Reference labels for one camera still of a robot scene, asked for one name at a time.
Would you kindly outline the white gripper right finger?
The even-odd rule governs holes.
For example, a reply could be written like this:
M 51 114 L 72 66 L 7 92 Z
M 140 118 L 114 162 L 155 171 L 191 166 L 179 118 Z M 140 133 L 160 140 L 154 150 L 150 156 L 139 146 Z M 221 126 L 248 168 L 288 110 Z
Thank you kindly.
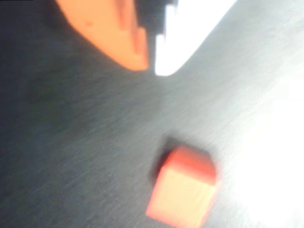
M 174 0 L 165 6 L 163 33 L 155 41 L 155 74 L 170 76 L 200 47 L 235 0 Z

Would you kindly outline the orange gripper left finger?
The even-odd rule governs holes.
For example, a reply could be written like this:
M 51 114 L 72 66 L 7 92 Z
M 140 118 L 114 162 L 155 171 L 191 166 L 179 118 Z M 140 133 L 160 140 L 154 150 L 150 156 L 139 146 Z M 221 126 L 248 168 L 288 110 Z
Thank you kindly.
M 133 71 L 148 68 L 147 34 L 133 0 L 58 0 L 69 24 L 95 47 Z

